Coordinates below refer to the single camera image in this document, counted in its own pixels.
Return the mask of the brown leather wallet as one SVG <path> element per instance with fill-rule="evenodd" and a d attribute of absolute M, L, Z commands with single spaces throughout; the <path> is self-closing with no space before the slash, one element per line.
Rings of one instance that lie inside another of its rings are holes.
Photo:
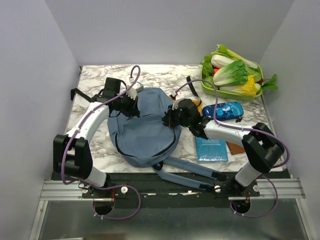
<path fill-rule="evenodd" d="M 245 152 L 245 149 L 237 144 L 231 143 L 231 142 L 226 142 L 231 155 L 237 155 L 237 154 L 242 154 Z"/>

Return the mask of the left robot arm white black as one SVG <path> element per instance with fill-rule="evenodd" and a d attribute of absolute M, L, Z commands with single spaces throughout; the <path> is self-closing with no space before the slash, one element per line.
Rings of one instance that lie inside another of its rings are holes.
<path fill-rule="evenodd" d="M 71 90 L 71 97 L 80 95 L 89 102 L 89 107 L 79 122 L 66 134 L 53 139 L 53 170 L 62 179 L 70 177 L 94 186 L 93 191 L 101 198 L 111 191 L 109 175 L 94 167 L 90 142 L 100 125 L 109 118 L 112 111 L 127 117 L 137 117 L 138 92 L 132 80 L 131 85 L 121 92 L 123 80 L 108 77 L 104 88 L 89 97 L 77 88 Z"/>

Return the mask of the blue student backpack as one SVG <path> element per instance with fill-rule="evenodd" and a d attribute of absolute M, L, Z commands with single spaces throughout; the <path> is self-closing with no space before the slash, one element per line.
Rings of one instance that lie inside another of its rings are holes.
<path fill-rule="evenodd" d="M 117 151 L 133 167 L 151 167 L 165 180 L 186 187 L 211 191 L 208 183 L 165 172 L 163 165 L 171 165 L 213 180 L 219 171 L 172 157 L 176 149 L 181 128 L 163 125 L 165 115 L 172 100 L 160 88 L 146 88 L 137 93 L 137 107 L 140 117 L 127 117 L 113 111 L 106 119 L 110 139 Z"/>

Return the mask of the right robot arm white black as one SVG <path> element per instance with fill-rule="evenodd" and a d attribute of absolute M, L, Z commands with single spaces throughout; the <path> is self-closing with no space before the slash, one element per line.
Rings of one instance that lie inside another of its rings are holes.
<path fill-rule="evenodd" d="M 191 99 L 184 98 L 168 106 L 162 122 L 166 127 L 188 128 L 196 137 L 220 139 L 244 148 L 248 162 L 237 174 L 227 179 L 222 173 L 213 177 L 220 181 L 221 192 L 229 196 L 241 196 L 248 186 L 275 167 L 285 152 L 284 145 L 264 123 L 252 127 L 224 124 L 212 117 L 202 116 Z"/>

